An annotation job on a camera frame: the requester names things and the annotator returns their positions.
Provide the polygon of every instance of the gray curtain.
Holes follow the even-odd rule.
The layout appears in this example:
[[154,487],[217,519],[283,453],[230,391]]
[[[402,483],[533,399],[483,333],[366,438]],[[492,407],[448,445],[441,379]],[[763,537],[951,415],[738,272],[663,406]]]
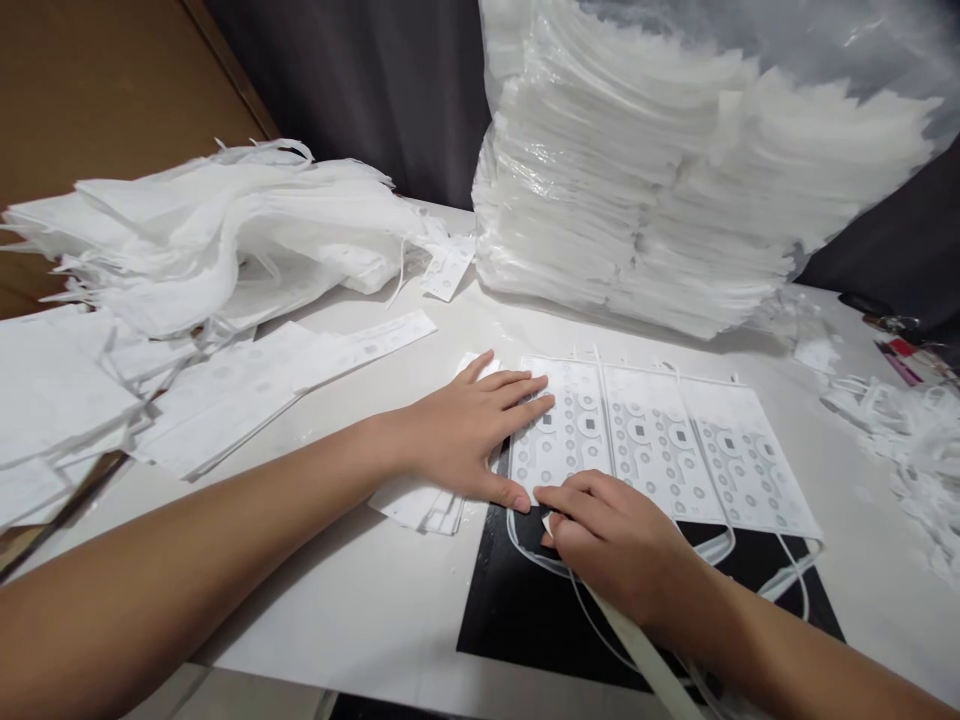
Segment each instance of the gray curtain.
[[960,141],[854,220],[798,282],[883,300],[960,344]]
[[[207,0],[280,130],[402,194],[471,209],[490,122],[476,0]],[[813,256],[798,282],[855,291],[960,347],[960,144]]]
[[472,209],[490,123],[475,0],[206,0],[280,131]]

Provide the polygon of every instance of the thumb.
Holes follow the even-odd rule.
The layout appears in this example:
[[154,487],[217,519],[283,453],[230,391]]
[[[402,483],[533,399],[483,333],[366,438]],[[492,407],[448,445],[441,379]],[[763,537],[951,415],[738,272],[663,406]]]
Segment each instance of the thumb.
[[486,468],[480,471],[474,494],[480,500],[488,500],[505,508],[513,508],[517,512],[524,514],[530,512],[530,496],[527,495],[523,486]]

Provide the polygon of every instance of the white tag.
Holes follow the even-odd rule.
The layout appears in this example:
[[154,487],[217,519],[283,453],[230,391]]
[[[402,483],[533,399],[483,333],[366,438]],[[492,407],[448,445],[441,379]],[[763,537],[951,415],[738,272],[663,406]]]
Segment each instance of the white tag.
[[433,259],[420,279],[420,287],[450,302],[476,251],[477,241],[472,235],[451,235],[448,244],[432,249]]

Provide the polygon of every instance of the plastic bag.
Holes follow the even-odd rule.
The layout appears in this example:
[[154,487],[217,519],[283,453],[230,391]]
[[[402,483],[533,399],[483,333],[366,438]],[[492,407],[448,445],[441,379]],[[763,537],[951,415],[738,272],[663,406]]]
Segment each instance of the plastic bag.
[[518,63],[481,3],[503,82],[474,181],[495,290],[709,339],[960,128],[958,15],[934,2],[520,5]]

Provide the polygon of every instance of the wooden panel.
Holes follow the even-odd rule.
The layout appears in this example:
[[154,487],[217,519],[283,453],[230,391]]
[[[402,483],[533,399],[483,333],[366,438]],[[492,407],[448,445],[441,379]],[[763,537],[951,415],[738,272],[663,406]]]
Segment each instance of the wooden panel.
[[[5,0],[0,28],[0,208],[264,139],[179,0]],[[62,288],[47,270],[0,255],[0,318]]]

